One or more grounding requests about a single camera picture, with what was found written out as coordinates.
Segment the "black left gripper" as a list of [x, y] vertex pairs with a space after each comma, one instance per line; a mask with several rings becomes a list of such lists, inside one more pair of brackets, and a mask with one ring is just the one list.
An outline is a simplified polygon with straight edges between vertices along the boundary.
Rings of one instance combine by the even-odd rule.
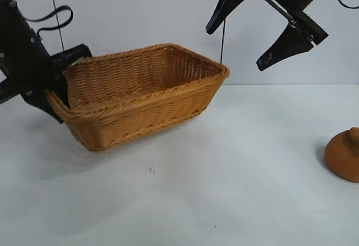
[[56, 93], [65, 106], [68, 83], [63, 72], [92, 54], [85, 44], [50, 55], [40, 39], [40, 28], [34, 31], [23, 17], [16, 2], [1, 3], [1, 71], [6, 79], [1, 82], [1, 102], [19, 94], [23, 100], [47, 113], [60, 124], [63, 120], [47, 101], [44, 89]]

